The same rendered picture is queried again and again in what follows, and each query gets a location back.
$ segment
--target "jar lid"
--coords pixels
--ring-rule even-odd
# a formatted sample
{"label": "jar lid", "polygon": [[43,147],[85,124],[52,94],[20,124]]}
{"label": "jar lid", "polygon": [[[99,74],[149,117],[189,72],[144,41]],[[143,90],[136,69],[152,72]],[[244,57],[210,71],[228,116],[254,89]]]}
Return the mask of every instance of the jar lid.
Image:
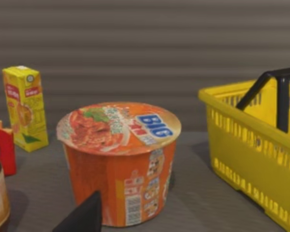
{"label": "jar lid", "polygon": [[108,102],[67,114],[57,138],[76,150],[96,155],[136,155],[173,142],[181,123],[171,112],[135,102]]}

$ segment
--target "black object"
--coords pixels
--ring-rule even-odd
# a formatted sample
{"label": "black object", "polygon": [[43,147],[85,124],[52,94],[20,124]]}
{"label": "black object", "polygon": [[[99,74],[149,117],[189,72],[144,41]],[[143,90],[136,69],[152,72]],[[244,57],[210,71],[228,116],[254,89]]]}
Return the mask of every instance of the black object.
{"label": "black object", "polygon": [[238,102],[236,108],[244,110],[272,77],[277,80],[276,127],[288,133],[290,68],[264,72]]}
{"label": "black object", "polygon": [[101,232],[101,227],[101,195],[96,191],[57,225],[53,232]]}

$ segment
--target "gray table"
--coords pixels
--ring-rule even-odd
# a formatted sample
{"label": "gray table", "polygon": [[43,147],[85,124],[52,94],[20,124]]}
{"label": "gray table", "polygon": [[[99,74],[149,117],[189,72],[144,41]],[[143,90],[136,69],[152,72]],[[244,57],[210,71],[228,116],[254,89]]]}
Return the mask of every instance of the gray table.
{"label": "gray table", "polygon": [[[17,151],[18,173],[6,178],[12,214],[9,232],[49,232],[74,209],[62,146]],[[282,232],[250,200],[209,167],[207,134],[182,133],[174,161],[174,186],[165,209],[153,220],[103,232]]]}

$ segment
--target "shopping basket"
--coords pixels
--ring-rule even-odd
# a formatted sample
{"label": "shopping basket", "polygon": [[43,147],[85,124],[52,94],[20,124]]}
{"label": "shopping basket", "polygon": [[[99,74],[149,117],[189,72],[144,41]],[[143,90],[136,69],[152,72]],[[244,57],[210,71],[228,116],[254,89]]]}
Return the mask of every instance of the shopping basket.
{"label": "shopping basket", "polygon": [[199,91],[211,165],[290,232],[290,69]]}

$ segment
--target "blue big logo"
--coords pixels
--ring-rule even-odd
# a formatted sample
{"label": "blue big logo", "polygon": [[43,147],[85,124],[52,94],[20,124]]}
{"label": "blue big logo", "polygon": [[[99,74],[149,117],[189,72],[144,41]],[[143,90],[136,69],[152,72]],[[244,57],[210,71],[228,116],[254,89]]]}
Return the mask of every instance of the blue big logo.
{"label": "blue big logo", "polygon": [[165,138],[173,135],[173,132],[162,122],[158,115],[142,115],[138,116],[137,119],[156,137]]}

